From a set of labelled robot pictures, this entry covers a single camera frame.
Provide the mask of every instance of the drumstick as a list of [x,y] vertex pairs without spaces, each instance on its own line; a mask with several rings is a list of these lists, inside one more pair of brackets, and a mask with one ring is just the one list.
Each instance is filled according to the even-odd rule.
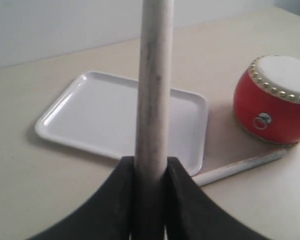
[[286,153],[287,150],[281,148],[267,155],[245,159],[227,166],[222,166],[215,170],[201,173],[199,175],[194,176],[192,179],[198,186],[201,187],[213,183],[215,181],[230,177],[232,175],[259,167],[261,165],[268,164],[270,162],[273,162],[274,160],[281,159]]

